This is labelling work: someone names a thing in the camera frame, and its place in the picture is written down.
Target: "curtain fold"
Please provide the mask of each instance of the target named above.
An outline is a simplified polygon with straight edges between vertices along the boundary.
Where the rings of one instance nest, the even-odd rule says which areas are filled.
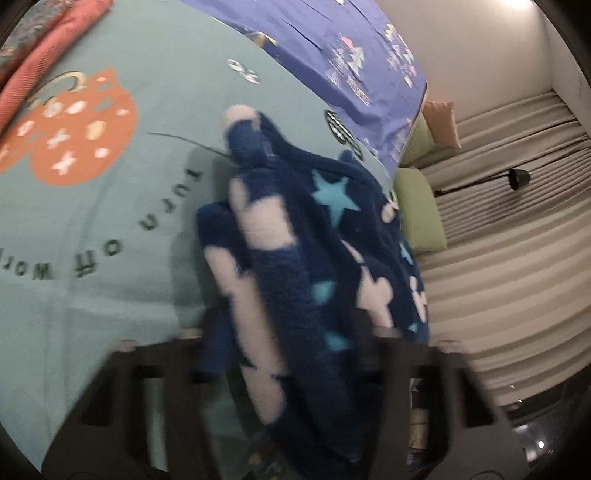
[[[450,248],[419,255],[433,342],[455,341],[499,404],[591,363],[591,140],[554,92],[459,124],[464,149],[421,159]]]

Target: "white wall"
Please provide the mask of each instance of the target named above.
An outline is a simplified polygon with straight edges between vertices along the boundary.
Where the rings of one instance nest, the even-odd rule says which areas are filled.
[[[591,88],[569,48],[548,19],[552,86],[573,111],[587,134],[591,134]]]
[[[462,120],[551,90],[538,7],[523,0],[376,0],[420,62],[431,100]]]

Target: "patterned fabric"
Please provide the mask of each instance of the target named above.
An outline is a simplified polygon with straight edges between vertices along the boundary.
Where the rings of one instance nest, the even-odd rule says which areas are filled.
[[[2,132],[35,85],[57,59],[113,5],[113,0],[78,0],[22,62],[0,92]]]
[[[74,0],[41,0],[33,5],[0,48],[0,87],[72,6]]]
[[[427,81],[373,0],[182,1],[262,46],[329,103],[394,177]]]
[[[293,147],[249,107],[227,116],[239,173],[229,201],[198,211],[197,230],[229,308],[206,335],[202,368],[239,361],[259,418],[296,470],[352,479],[379,411],[365,362],[373,328],[429,338],[395,196],[350,151],[335,161]]]

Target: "mint green fabric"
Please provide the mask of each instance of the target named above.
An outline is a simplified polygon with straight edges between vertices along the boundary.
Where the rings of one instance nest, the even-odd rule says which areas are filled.
[[[416,159],[427,155],[437,144],[433,140],[433,135],[423,113],[419,113],[413,131],[407,141],[407,147],[400,160],[401,167],[408,167]]]
[[[411,248],[416,252],[445,250],[445,231],[425,175],[416,168],[399,168],[395,191],[400,207],[402,232]]]
[[[119,340],[164,341],[195,325],[214,301],[194,216],[226,197],[233,174],[223,112],[250,105],[306,151],[338,158],[345,148],[327,124],[326,103],[251,40],[178,0],[116,0],[41,84],[108,69],[138,111],[110,168],[85,183],[52,186],[33,175],[26,154],[0,173],[0,422],[38,468]],[[72,78],[60,80],[40,101],[72,86]],[[115,87],[121,91],[105,82],[102,92]],[[37,143],[46,148],[56,130]],[[388,191],[388,173],[360,148],[362,165]],[[216,453],[237,459],[246,446],[241,424],[228,386],[218,388],[204,416]],[[246,473],[227,458],[220,465],[225,479]]]

